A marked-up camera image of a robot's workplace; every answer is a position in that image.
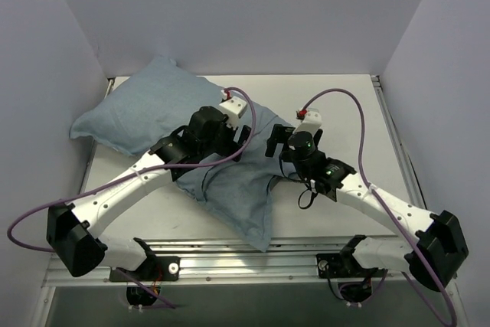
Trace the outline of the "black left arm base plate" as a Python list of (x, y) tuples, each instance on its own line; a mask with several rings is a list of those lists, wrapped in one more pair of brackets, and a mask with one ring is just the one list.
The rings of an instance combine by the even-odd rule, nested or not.
[(125, 282), (131, 276), (140, 282), (173, 282), (179, 279), (181, 258), (177, 256), (155, 256), (145, 260), (136, 270), (111, 270), (110, 282)]

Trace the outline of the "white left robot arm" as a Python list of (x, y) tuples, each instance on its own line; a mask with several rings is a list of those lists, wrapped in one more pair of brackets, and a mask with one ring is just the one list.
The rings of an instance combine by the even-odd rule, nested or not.
[(47, 241), (74, 277), (97, 267), (119, 268), (136, 280), (149, 280), (160, 269), (155, 252), (144, 241), (104, 236), (121, 214), (154, 190), (204, 167), (211, 155), (240, 159), (251, 128), (240, 126), (247, 103), (232, 98), (217, 107), (203, 106), (189, 124), (166, 136), (122, 175), (82, 198), (49, 208)]

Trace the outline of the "grey-blue pillowcase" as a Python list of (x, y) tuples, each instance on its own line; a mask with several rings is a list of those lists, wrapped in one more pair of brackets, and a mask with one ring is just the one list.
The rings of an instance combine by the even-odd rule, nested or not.
[[(188, 124), (200, 107), (217, 106), (220, 94), (218, 85), (157, 57), (112, 92), (115, 106), (103, 130), (107, 141), (100, 144), (124, 155), (147, 152), (160, 138)], [(254, 109), (242, 118), (255, 131), (240, 161), (197, 168), (178, 179), (177, 186), (252, 247), (265, 251), (273, 234), (270, 191), (293, 167), (281, 168), (277, 159), (265, 156), (273, 126), (285, 120), (260, 104)]]

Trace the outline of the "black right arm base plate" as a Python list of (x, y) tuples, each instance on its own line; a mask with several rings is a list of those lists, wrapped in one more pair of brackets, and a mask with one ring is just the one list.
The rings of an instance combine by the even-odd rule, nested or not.
[(340, 253), (317, 253), (315, 258), (318, 277), (321, 279), (364, 279), (384, 275), (382, 269), (362, 268), (353, 259), (344, 260)]

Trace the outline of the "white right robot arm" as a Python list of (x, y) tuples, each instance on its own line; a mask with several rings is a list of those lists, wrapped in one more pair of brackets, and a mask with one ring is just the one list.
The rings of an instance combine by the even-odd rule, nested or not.
[(279, 162), (293, 164), (297, 181), (312, 200), (325, 196), (396, 234), (391, 240), (353, 236), (335, 261), (341, 275), (360, 277), (392, 270), (412, 276), (432, 291), (447, 287), (469, 255), (457, 216), (418, 208), (368, 183), (353, 167), (317, 148), (321, 135), (276, 124), (266, 141), (265, 155), (273, 156), (281, 145)]

